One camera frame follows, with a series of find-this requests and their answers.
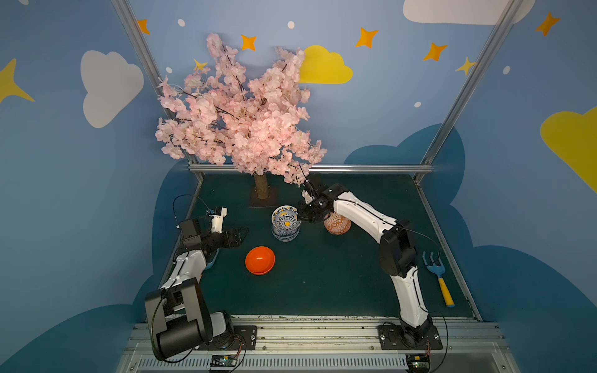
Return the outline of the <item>red patterned bowl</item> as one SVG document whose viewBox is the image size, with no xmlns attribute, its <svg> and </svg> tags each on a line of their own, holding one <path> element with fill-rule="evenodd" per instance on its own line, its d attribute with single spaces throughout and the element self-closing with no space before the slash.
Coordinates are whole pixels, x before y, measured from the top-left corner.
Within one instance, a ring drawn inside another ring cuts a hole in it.
<svg viewBox="0 0 597 373">
<path fill-rule="evenodd" d="M 335 236 L 341 236 L 347 233 L 351 228 L 351 220 L 335 212 L 330 213 L 323 224 L 325 229 Z"/>
</svg>

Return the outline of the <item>yellow blue patterned bowl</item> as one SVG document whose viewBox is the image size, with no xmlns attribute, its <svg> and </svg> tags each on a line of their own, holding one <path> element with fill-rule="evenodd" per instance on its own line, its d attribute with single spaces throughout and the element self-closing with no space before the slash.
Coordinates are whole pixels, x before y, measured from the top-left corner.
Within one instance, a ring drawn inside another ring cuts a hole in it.
<svg viewBox="0 0 597 373">
<path fill-rule="evenodd" d="M 297 208 L 291 205 L 282 205 L 277 208 L 271 215 L 271 223 L 273 221 L 300 221 L 298 217 L 298 210 Z"/>
</svg>

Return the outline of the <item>blue white floral bowl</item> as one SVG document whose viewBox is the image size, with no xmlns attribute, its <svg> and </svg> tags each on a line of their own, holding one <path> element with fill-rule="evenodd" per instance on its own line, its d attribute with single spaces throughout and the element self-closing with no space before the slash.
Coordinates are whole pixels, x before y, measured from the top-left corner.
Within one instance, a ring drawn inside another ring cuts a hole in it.
<svg viewBox="0 0 597 373">
<path fill-rule="evenodd" d="M 301 222 L 300 221 L 273 221 L 272 222 L 272 228 L 277 228 L 277 229 L 281 229 L 281 230 L 292 230 L 292 229 L 296 229 L 296 228 L 300 228 Z"/>
</svg>

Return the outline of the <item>dark blue patterned bowl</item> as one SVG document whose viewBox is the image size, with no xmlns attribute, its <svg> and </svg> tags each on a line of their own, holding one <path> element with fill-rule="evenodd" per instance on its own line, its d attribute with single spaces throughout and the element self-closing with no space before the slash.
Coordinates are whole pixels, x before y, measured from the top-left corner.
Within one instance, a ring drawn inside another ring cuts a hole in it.
<svg viewBox="0 0 597 373">
<path fill-rule="evenodd" d="M 274 235 L 275 239 L 277 239 L 280 242 L 291 242 L 292 240 L 294 240 L 299 234 L 295 233 L 293 235 L 290 236 L 279 236 L 279 235 Z"/>
</svg>

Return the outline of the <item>light blue patterned bowl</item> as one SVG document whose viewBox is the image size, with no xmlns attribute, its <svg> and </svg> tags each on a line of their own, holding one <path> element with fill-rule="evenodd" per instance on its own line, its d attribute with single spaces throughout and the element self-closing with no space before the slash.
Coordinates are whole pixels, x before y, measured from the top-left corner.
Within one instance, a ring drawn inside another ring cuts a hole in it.
<svg viewBox="0 0 597 373">
<path fill-rule="evenodd" d="M 296 229 L 292 229 L 292 230 L 281 230 L 281 229 L 277 229 L 277 228 L 273 228 L 271 230 L 273 236 L 274 235 L 279 235 L 279 236 L 290 236 L 293 235 L 295 233 L 300 233 L 300 228 L 296 228 Z"/>
</svg>

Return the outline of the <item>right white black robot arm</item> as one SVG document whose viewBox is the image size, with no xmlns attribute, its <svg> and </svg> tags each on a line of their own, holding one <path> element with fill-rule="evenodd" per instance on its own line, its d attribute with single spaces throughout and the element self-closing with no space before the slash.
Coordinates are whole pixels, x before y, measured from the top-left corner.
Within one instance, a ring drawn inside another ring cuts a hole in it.
<svg viewBox="0 0 597 373">
<path fill-rule="evenodd" d="M 432 317 L 418 279 L 418 252 L 408 220 L 398 221 L 377 211 L 336 183 L 327 186 L 316 176 L 303 182 L 304 201 L 298 219 L 322 222 L 336 213 L 349 219 L 379 244 L 379 265 L 390 276 L 400 304 L 400 331 L 407 347 L 422 348 L 435 334 Z"/>
</svg>

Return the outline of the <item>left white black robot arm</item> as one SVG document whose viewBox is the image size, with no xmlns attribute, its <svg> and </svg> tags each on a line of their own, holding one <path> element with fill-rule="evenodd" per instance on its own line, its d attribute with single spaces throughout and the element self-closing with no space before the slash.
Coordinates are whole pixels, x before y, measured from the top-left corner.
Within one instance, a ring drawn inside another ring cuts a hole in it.
<svg viewBox="0 0 597 373">
<path fill-rule="evenodd" d="M 202 232 L 198 220 L 179 224 L 181 251 L 174 268 L 157 290 L 145 298 L 150 342 L 154 356 L 169 364 L 200 348 L 226 349 L 243 342 L 235 333 L 228 312 L 210 312 L 200 288 L 203 273 L 220 249 L 237 248 L 248 235 L 248 228 L 222 224 L 211 217 L 211 228 Z"/>
</svg>

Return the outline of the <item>left blue yellow garden fork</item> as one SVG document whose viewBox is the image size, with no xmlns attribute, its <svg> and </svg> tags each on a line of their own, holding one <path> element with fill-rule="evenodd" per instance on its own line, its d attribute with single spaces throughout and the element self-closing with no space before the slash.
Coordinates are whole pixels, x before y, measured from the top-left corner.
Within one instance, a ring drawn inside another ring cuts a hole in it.
<svg viewBox="0 0 597 373">
<path fill-rule="evenodd" d="M 218 258 L 219 252 L 220 252 L 220 249 L 217 249 L 206 259 L 205 270 L 209 270 L 214 266 L 215 261 Z"/>
</svg>

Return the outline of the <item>blue yellow garden fork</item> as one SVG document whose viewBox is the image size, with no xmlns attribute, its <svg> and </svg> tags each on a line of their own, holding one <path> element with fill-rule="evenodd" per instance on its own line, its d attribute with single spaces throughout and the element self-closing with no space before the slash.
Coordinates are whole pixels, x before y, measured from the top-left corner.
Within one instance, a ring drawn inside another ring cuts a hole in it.
<svg viewBox="0 0 597 373">
<path fill-rule="evenodd" d="M 441 260 L 440 256 L 435 256 L 435 253 L 426 253 L 422 254 L 422 259 L 424 261 L 424 265 L 426 269 L 436 276 L 438 280 L 438 286 L 440 288 L 440 292 L 443 296 L 444 303 L 446 307 L 452 309 L 456 306 L 453 297 L 449 291 L 449 288 L 446 284 L 446 281 L 443 278 L 444 273 L 446 273 L 445 266 Z"/>
<path fill-rule="evenodd" d="M 219 252 L 220 252 L 220 249 L 217 249 L 206 259 L 205 270 L 209 270 L 214 266 L 215 261 L 218 258 Z"/>
</svg>

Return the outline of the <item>orange plastic bowl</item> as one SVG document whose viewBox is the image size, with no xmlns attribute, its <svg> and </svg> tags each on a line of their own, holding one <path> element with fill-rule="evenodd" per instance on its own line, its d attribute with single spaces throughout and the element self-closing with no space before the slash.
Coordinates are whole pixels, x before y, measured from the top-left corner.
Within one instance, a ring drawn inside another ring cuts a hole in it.
<svg viewBox="0 0 597 373">
<path fill-rule="evenodd" d="M 272 249 L 266 246 L 259 246 L 247 253 L 245 267 L 254 275 L 264 275 L 273 269 L 275 261 L 276 256 Z"/>
</svg>

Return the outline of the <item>pink cherry blossom tree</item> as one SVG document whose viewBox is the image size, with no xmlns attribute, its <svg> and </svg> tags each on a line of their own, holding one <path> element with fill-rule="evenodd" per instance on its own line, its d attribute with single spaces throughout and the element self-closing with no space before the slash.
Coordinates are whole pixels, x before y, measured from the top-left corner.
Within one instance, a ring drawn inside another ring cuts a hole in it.
<svg viewBox="0 0 597 373">
<path fill-rule="evenodd" d="M 279 59 L 257 79 L 237 61 L 238 51 L 209 34 L 208 68 L 189 74 L 183 85 L 162 79 L 160 105 L 172 114 L 157 124 L 155 138 L 173 159 L 195 155 L 204 163 L 231 162 L 240 173 L 256 178 L 280 176 L 301 185 L 311 168 L 326 155 L 321 141 L 312 140 L 299 124 L 309 120 L 310 91 L 299 86 L 306 52 L 277 48 Z"/>
</svg>

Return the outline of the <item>left green circuit board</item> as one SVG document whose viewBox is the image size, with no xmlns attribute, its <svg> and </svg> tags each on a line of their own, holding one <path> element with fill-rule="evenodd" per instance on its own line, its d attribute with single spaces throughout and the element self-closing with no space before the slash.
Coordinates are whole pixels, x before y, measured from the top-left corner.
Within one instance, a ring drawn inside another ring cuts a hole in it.
<svg viewBox="0 0 597 373">
<path fill-rule="evenodd" d="M 210 369 L 234 369 L 238 364 L 238 357 L 234 355 L 213 355 L 210 358 Z"/>
</svg>

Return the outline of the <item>right blue yellow garden fork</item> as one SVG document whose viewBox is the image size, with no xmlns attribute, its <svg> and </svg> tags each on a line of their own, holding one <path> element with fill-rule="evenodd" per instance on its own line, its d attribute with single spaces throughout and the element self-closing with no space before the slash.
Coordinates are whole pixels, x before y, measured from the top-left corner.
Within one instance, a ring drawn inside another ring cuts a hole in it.
<svg viewBox="0 0 597 373">
<path fill-rule="evenodd" d="M 440 292 L 443 296 L 444 303 L 446 307 L 452 309 L 456 306 L 453 297 L 449 291 L 449 288 L 446 284 L 446 281 L 443 278 L 444 273 L 446 273 L 445 266 L 441 260 L 440 256 L 435 256 L 435 253 L 426 253 L 422 254 L 422 259 L 424 261 L 424 265 L 426 269 L 436 276 L 438 280 L 438 286 L 440 288 Z"/>
</svg>

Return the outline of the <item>right circuit board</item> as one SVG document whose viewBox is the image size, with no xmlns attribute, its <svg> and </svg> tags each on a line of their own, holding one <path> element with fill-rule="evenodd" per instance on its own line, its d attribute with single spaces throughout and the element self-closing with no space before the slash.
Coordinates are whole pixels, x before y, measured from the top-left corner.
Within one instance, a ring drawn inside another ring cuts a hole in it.
<svg viewBox="0 0 597 373">
<path fill-rule="evenodd" d="M 407 373 L 429 373 L 431 361 L 428 355 L 407 355 Z"/>
</svg>

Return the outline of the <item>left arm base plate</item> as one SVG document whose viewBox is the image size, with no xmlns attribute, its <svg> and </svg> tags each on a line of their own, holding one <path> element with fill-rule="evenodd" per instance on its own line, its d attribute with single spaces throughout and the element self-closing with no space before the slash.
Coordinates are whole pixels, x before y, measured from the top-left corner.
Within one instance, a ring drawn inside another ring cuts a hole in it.
<svg viewBox="0 0 597 373">
<path fill-rule="evenodd" d="M 212 338 L 203 346 L 194 348 L 196 351 L 254 351 L 257 343 L 257 326 L 234 326 L 233 331 L 226 330 Z"/>
</svg>

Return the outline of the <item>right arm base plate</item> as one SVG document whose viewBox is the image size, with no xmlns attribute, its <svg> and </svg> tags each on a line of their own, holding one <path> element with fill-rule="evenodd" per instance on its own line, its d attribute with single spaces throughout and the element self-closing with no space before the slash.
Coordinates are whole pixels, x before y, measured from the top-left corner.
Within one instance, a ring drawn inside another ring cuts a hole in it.
<svg viewBox="0 0 597 373">
<path fill-rule="evenodd" d="M 444 348 L 435 326 L 430 326 L 420 334 L 418 330 L 413 331 L 393 323 L 383 323 L 377 326 L 377 333 L 380 346 L 384 351 L 440 351 Z"/>
</svg>

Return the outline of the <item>aluminium front rail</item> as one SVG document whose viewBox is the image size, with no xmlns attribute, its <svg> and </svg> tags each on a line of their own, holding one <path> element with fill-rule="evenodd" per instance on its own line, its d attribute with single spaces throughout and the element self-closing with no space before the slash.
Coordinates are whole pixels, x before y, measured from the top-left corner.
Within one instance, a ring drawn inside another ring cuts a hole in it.
<svg viewBox="0 0 597 373">
<path fill-rule="evenodd" d="M 257 326 L 254 351 L 194 351 L 169 364 L 156 359 L 146 324 L 134 326 L 119 372 L 406 372 L 407 355 L 428 355 L 429 372 L 518 372 L 519 366 L 496 323 L 467 318 L 433 320 L 440 351 L 384 351 L 377 326 L 399 325 L 390 317 L 235 315 L 234 326 Z M 234 369 L 210 369 L 213 355 L 234 355 Z"/>
</svg>

